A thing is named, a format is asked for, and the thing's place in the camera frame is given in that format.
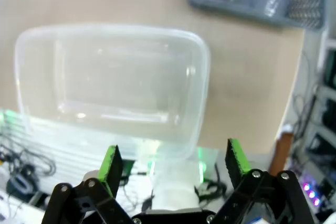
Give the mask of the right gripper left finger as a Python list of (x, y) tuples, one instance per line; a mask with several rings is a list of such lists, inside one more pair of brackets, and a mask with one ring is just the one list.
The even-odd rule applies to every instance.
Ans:
[(69, 183), (54, 187), (43, 223), (131, 223), (116, 200), (122, 171), (118, 146), (109, 146), (96, 176), (76, 187)]

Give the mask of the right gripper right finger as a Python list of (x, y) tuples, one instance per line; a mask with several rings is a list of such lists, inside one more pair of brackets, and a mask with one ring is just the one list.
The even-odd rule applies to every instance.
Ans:
[(313, 223), (309, 205), (294, 172), (277, 175), (252, 169), (237, 139), (227, 142), (225, 164), (234, 191), (211, 223), (242, 223), (254, 206), (266, 208), (271, 223)]

